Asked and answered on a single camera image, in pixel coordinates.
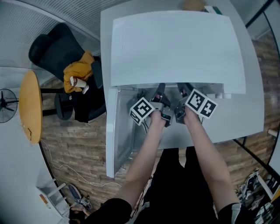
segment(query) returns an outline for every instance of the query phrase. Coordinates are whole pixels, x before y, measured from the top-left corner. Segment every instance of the chair backrest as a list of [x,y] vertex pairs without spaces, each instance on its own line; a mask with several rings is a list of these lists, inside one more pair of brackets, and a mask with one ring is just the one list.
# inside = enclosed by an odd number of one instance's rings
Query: chair backrest
[[64,23],[56,25],[48,35],[41,34],[32,43],[29,59],[63,82],[63,70],[82,58],[84,50]]

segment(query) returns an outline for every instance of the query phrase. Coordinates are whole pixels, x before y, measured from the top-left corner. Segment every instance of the cabinet door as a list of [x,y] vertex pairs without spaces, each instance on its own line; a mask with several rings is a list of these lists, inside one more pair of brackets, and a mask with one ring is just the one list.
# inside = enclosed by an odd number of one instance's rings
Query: cabinet door
[[108,177],[114,177],[132,152],[135,122],[129,116],[129,110],[137,101],[137,93],[137,90],[109,89],[106,127]]

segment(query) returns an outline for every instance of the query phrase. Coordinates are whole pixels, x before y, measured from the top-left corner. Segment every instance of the chair armrest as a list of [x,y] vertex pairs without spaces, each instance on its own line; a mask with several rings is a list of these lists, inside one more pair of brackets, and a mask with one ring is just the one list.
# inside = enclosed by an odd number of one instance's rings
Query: chair armrest
[[98,89],[103,88],[102,68],[100,61],[94,61],[91,64],[92,73]]

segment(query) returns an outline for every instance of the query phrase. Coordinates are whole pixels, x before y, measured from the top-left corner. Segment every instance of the fan blade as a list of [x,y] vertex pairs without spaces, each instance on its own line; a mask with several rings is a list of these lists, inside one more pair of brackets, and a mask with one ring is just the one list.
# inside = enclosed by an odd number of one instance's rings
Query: fan blade
[[8,108],[8,107],[4,107],[6,110],[9,110],[9,111],[14,111],[13,109],[11,108]]

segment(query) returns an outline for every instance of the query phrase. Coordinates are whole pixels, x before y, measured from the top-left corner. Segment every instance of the black pants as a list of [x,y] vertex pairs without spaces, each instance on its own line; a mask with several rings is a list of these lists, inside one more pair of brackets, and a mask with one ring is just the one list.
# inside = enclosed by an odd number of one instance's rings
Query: black pants
[[200,205],[203,204],[212,213],[213,199],[200,169],[195,148],[188,147],[185,156],[185,167],[182,167],[178,148],[163,150],[144,203],[163,199],[174,203],[179,200],[199,200]]

